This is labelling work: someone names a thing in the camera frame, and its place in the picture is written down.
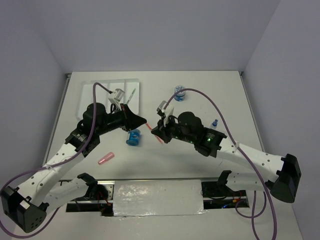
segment gray wall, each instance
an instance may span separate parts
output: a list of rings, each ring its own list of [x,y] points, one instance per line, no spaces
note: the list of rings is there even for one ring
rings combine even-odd
[[[25,0],[65,72],[244,70],[280,0]]]
[[[320,1],[281,0],[244,81],[266,150],[299,159],[293,208],[305,240],[320,236],[319,67]]]
[[[0,2],[0,52],[2,186],[16,174],[41,165],[65,79],[20,1]],[[2,211],[0,218],[13,230],[13,222]],[[11,238],[0,230],[0,239]]]

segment pink tube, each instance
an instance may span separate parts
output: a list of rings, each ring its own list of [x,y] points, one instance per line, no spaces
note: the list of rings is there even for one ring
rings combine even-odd
[[[109,152],[107,155],[105,155],[103,158],[101,158],[99,161],[98,161],[98,164],[99,165],[102,165],[106,162],[108,162],[110,159],[112,159],[113,157],[115,156],[115,154],[111,151]]]

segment blue cap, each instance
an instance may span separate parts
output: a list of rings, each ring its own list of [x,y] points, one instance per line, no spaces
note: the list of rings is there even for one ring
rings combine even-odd
[[[214,122],[212,123],[212,126],[216,127],[218,125],[218,119],[214,120]]]

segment plastic wrap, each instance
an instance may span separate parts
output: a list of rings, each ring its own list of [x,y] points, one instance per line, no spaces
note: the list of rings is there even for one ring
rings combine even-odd
[[[200,180],[116,181],[115,216],[203,214]]]

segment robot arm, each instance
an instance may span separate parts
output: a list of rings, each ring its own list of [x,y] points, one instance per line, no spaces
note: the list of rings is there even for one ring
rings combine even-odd
[[[301,171],[295,156],[286,157],[268,154],[239,142],[234,145],[224,133],[204,127],[200,118],[192,112],[183,112],[173,116],[173,107],[163,109],[162,102],[157,109],[161,120],[151,133],[161,138],[166,144],[171,139],[181,140],[194,145],[195,150],[208,157],[221,158],[252,170],[252,166],[238,150],[241,147],[261,173],[271,195],[286,203],[295,201]],[[257,190],[263,191],[260,180],[255,173],[232,173],[223,171],[218,184],[225,191]]]
[[[94,132],[82,152],[84,157],[100,143],[100,135],[117,128],[128,132],[147,122],[146,119],[131,112],[126,104],[120,103],[122,96],[123,91],[120,89],[110,94],[109,100],[113,106],[111,113],[106,113],[103,104],[96,104]],[[24,232],[34,231],[45,220],[48,213],[75,198],[90,199],[98,192],[108,195],[108,191],[87,173],[80,174],[72,181],[53,188],[62,176],[84,159],[79,155],[65,164],[52,167],[70,159],[85,145],[93,122],[93,107],[93,104],[87,107],[83,113],[83,120],[66,138],[60,150],[44,165],[46,169],[36,172],[18,187],[7,186],[2,191],[1,200],[4,213]]]

